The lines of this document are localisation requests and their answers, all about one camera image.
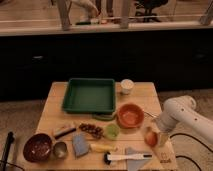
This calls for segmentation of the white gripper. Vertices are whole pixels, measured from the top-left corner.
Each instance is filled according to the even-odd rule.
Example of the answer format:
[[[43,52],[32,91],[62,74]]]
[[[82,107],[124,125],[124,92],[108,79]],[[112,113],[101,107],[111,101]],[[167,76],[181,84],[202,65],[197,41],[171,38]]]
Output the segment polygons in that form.
[[[159,143],[158,143],[158,145],[160,147],[163,147],[164,144],[166,143],[166,141],[169,138],[169,134],[168,133],[171,132],[171,127],[163,119],[161,119],[160,117],[157,117],[155,119],[155,123],[156,123],[158,129],[161,131],[159,133]],[[152,127],[150,127],[150,126],[146,127],[146,131],[145,132],[146,132],[146,134],[155,133],[153,131]]]

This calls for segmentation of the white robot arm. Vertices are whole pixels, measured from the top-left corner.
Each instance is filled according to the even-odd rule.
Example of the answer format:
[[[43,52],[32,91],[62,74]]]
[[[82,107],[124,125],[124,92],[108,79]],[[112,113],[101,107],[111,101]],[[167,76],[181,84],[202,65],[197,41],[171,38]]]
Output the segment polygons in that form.
[[[163,134],[169,134],[178,123],[183,123],[213,145],[213,120],[199,114],[196,107],[197,102],[193,97],[177,96],[164,101],[160,114],[150,116]]]

